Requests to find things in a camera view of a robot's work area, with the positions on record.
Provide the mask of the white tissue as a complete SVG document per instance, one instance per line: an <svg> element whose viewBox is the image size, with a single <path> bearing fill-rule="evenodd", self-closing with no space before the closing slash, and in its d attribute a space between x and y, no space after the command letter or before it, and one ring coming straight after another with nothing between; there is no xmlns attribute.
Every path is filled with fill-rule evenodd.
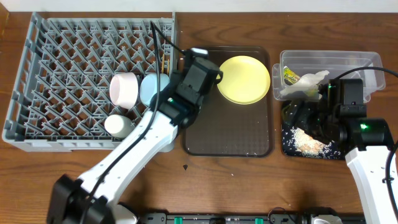
<svg viewBox="0 0 398 224"><path fill-rule="evenodd" d="M309 91L314 89L327 75L328 70L317 72L316 74L308 73L302 76L296 83L284 88L280 94L285 96L296 91Z"/></svg>

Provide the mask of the green yellow wrapper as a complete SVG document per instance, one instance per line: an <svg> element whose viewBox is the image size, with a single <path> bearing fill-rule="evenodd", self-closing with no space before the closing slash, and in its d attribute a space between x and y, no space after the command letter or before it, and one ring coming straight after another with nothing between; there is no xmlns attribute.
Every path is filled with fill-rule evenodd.
<svg viewBox="0 0 398 224"><path fill-rule="evenodd" d="M284 81L287 85L293 85L300 80L300 76L298 76L295 72L293 72L287 66L285 66L283 68L283 77L284 77Z"/></svg>

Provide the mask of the yellow round plate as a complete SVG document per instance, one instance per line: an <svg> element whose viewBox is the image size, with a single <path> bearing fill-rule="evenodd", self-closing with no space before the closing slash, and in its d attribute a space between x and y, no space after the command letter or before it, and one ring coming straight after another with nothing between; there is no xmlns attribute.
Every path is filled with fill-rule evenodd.
<svg viewBox="0 0 398 224"><path fill-rule="evenodd" d="M239 55L224 61L220 70L219 92L229 101L250 105L263 99L269 91L271 78L266 66L258 59Z"/></svg>

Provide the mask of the light blue bowl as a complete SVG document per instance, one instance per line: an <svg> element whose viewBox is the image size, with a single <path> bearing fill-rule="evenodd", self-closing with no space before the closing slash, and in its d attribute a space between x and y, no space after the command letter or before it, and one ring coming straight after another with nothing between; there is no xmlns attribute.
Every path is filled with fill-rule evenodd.
<svg viewBox="0 0 398 224"><path fill-rule="evenodd" d="M168 75L160 74L160 91L162 91L170 83L170 78ZM152 97L157 93L157 75L155 73L147 74L143 81L141 82L139 96L141 102L149 106Z"/></svg>

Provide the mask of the white pink shallow bowl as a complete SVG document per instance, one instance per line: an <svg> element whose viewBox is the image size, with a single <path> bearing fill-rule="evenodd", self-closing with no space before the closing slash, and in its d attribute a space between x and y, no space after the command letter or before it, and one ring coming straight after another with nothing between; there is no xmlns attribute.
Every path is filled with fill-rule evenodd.
<svg viewBox="0 0 398 224"><path fill-rule="evenodd" d="M127 110L136 104L139 82L134 73L119 73L111 79L109 95L111 102Z"/></svg>

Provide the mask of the white cup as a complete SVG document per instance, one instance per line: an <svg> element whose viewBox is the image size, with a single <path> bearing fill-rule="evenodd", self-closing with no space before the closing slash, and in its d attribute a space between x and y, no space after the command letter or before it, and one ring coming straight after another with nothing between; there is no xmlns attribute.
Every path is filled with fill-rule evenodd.
<svg viewBox="0 0 398 224"><path fill-rule="evenodd" d="M134 130L132 121L118 114L108 116L105 119L104 127L110 135L119 139L126 138Z"/></svg>

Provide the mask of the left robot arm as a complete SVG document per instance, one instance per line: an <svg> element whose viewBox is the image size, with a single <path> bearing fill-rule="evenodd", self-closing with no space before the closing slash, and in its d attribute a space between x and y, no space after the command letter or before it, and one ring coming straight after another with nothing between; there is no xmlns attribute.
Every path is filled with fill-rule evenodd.
<svg viewBox="0 0 398 224"><path fill-rule="evenodd" d="M133 178L179 132L191 126L204 97L223 79L208 51L182 51L183 70L174 70L164 90L157 90L134 130L107 157L76 180L62 175L53 185L47 223L137 223L119 199Z"/></svg>

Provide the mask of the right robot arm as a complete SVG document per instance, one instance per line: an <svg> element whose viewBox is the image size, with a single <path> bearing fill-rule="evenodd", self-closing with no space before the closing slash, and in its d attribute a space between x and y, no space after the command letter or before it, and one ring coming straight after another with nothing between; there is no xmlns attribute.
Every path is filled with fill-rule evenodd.
<svg viewBox="0 0 398 224"><path fill-rule="evenodd" d="M363 81L346 75L321 85L318 102L287 102L282 119L318 141L337 143L356 183L367 223L397 223L397 142L385 119L367 117Z"/></svg>

